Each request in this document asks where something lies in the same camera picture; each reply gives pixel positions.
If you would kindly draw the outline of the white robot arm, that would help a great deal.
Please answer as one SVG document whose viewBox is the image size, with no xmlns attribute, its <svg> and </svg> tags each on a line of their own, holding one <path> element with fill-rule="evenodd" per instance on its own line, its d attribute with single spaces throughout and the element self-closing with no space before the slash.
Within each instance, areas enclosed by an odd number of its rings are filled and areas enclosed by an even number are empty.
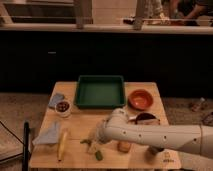
<svg viewBox="0 0 213 171">
<path fill-rule="evenodd" d="M 134 125 L 121 108 L 112 111 L 91 132 L 92 140 L 106 144 L 127 141 L 213 159 L 213 127 L 202 125 Z"/>
</svg>

